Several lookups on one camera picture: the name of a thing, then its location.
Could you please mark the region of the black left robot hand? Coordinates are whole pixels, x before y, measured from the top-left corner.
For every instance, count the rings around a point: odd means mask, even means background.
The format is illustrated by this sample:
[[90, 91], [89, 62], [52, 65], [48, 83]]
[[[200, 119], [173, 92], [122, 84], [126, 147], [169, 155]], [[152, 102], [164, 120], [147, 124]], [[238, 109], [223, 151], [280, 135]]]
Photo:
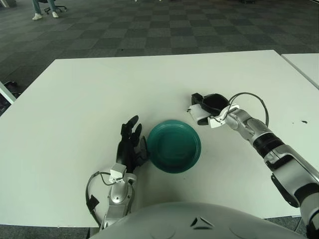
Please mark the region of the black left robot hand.
[[139, 116], [134, 116], [121, 127], [121, 141], [118, 144], [116, 163], [110, 170], [112, 183], [123, 182], [127, 173], [132, 174], [136, 167], [145, 164], [150, 156], [147, 141], [141, 136], [142, 125]]

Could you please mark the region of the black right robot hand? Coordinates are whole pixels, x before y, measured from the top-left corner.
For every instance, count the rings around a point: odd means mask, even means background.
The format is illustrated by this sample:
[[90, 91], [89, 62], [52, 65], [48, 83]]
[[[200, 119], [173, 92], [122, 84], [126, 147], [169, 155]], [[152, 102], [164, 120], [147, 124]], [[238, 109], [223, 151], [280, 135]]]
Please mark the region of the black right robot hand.
[[209, 125], [211, 128], [225, 124], [227, 114], [239, 109], [238, 104], [229, 104], [220, 94], [202, 96], [199, 93], [191, 95], [191, 106], [187, 109], [198, 125]]

